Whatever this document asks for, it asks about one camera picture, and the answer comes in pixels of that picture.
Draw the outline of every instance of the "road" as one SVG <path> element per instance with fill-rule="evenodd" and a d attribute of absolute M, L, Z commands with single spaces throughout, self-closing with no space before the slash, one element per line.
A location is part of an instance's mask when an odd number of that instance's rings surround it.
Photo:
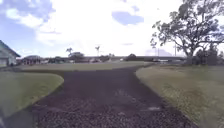
<path fill-rule="evenodd" d="M 57 72 L 54 93 L 7 119 L 10 128 L 196 128 L 141 84 L 137 68 Z"/>

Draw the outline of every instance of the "field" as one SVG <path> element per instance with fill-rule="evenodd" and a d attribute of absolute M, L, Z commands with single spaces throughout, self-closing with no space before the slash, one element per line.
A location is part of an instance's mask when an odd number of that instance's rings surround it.
<path fill-rule="evenodd" d="M 148 62 L 114 62 L 114 63 L 77 63 L 77 64 L 47 64 L 23 66 L 23 70 L 62 70 L 62 71 L 92 71 L 92 70 L 111 70 L 117 68 L 133 67 L 149 64 Z"/>
<path fill-rule="evenodd" d="M 48 95 L 63 81 L 54 74 L 0 72 L 0 109 L 8 117 Z"/>
<path fill-rule="evenodd" d="M 224 127 L 224 67 L 152 66 L 136 75 L 199 127 Z"/>

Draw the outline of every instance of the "building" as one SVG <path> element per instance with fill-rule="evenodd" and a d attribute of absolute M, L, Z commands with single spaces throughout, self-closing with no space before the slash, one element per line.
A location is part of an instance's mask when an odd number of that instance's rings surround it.
<path fill-rule="evenodd" d="M 0 67 L 16 65 L 17 57 L 20 55 L 0 40 Z"/>
<path fill-rule="evenodd" d="M 27 57 L 24 57 L 22 60 L 20 60 L 20 64 L 22 65 L 35 65 L 35 64 L 41 64 L 44 61 L 44 59 L 38 55 L 30 55 Z"/>

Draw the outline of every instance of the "blue sky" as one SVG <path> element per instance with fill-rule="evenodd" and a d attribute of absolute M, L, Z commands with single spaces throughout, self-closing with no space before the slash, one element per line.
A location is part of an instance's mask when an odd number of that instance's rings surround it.
<path fill-rule="evenodd" d="M 0 0 L 0 39 L 23 57 L 85 55 L 154 55 L 151 26 L 168 21 L 181 0 Z M 174 45 L 160 55 L 173 55 Z"/>

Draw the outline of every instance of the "grass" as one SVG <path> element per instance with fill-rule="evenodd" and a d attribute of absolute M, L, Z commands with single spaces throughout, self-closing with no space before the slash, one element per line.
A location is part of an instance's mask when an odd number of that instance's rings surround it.
<path fill-rule="evenodd" d="M 9 117 L 48 95 L 63 81 L 54 74 L 0 72 L 0 109 Z"/>
<path fill-rule="evenodd" d="M 152 66 L 136 75 L 199 127 L 224 127 L 224 67 Z"/>
<path fill-rule="evenodd" d="M 77 64 L 47 64 L 23 66 L 23 70 L 63 70 L 63 71 L 91 71 L 91 70 L 111 70 L 117 68 L 133 67 L 148 64 L 148 62 L 114 62 L 114 63 L 77 63 Z"/>

